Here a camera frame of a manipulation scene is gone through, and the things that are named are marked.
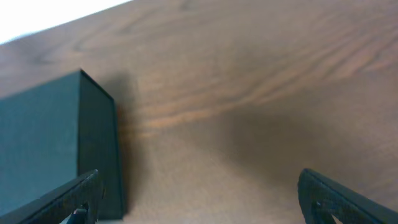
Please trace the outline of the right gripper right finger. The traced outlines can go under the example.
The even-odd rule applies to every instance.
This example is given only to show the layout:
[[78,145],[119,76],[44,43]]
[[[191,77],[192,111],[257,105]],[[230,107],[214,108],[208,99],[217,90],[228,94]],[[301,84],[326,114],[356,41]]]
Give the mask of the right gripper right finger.
[[307,224],[397,223],[397,212],[312,170],[298,178],[298,200]]

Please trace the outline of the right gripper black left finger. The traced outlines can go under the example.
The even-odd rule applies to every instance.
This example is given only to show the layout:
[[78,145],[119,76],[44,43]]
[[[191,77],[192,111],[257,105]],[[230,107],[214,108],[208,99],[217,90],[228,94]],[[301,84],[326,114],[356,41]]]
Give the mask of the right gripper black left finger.
[[98,170],[89,171],[27,205],[1,216],[1,223],[96,223],[104,187]]

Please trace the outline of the black gift box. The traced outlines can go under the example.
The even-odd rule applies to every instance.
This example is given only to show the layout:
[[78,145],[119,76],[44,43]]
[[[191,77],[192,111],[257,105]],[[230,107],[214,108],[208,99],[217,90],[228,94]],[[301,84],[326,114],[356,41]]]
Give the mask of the black gift box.
[[102,220],[125,214],[114,99],[78,70],[1,100],[1,213],[91,170],[105,195]]

